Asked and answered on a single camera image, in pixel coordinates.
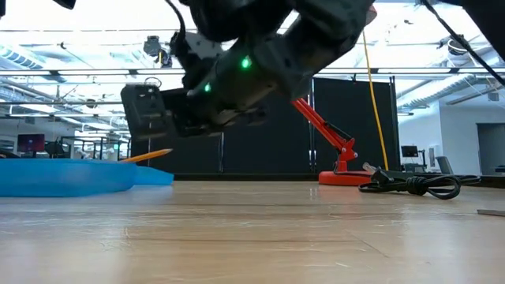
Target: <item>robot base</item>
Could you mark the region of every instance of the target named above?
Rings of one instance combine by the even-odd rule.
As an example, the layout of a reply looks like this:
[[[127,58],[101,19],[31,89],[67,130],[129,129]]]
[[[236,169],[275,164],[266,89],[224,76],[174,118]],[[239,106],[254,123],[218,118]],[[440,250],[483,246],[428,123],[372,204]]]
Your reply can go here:
[[[370,182],[372,175],[367,171],[324,171],[319,174],[320,185],[359,186]]]

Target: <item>yellow cable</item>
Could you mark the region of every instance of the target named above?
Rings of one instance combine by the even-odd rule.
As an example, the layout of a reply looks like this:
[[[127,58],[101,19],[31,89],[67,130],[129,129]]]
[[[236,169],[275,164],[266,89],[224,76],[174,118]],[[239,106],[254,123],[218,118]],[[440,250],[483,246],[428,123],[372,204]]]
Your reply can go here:
[[[387,163],[386,146],[384,145],[384,137],[382,135],[382,127],[380,126],[379,112],[377,111],[376,94],[373,91],[372,71],[370,69],[368,48],[366,47],[365,31],[363,31],[363,45],[365,46],[366,67],[368,70],[368,82],[370,83],[370,95],[372,96],[373,112],[375,113],[376,116],[377,129],[379,130],[380,146],[382,147],[382,156],[384,157],[384,168],[385,170],[389,170],[389,165]]]

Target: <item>white wall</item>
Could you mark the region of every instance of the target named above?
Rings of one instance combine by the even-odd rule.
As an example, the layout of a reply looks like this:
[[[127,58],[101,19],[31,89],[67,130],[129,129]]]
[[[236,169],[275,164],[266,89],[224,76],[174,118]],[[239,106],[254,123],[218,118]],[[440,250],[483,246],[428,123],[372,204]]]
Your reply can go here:
[[[505,123],[505,109],[487,106],[440,107],[443,153],[455,174],[481,174],[477,123]]]
[[[46,141],[54,141],[60,136],[74,136],[75,130],[70,125],[61,122],[51,122],[45,118],[36,118],[34,125],[24,123],[24,120],[0,120],[0,139],[14,142],[14,152],[17,151],[18,134],[44,134]]]
[[[398,117],[398,135],[400,146],[415,145],[419,151],[425,150],[428,171],[438,170],[438,163],[434,167],[429,165],[428,149],[436,145],[442,148],[442,129],[440,127],[439,103],[430,104],[429,108],[414,110],[413,116]],[[402,163],[412,163],[411,158],[402,158]],[[421,159],[414,160],[421,164]]]

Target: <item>green led light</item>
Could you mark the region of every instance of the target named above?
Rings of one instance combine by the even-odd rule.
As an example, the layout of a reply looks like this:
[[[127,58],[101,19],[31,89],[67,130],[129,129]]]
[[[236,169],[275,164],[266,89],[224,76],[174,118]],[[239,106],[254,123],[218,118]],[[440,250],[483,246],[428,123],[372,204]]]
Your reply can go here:
[[[211,84],[210,84],[210,83],[207,83],[207,84],[205,85],[205,87],[204,87],[204,91],[206,91],[206,92],[210,92],[211,90],[212,90],[212,88],[211,88]]]
[[[253,62],[251,61],[251,58],[249,58],[249,56],[248,56],[248,57],[242,59],[240,66],[243,69],[248,69],[249,67],[251,67],[252,64],[253,64]]]

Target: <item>wooden table surface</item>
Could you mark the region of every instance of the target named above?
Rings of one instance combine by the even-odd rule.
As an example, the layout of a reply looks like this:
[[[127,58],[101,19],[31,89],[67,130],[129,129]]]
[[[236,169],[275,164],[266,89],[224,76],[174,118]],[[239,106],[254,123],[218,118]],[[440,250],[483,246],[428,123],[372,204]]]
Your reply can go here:
[[[1,284],[505,283],[505,190],[455,200],[310,182],[0,199]]]

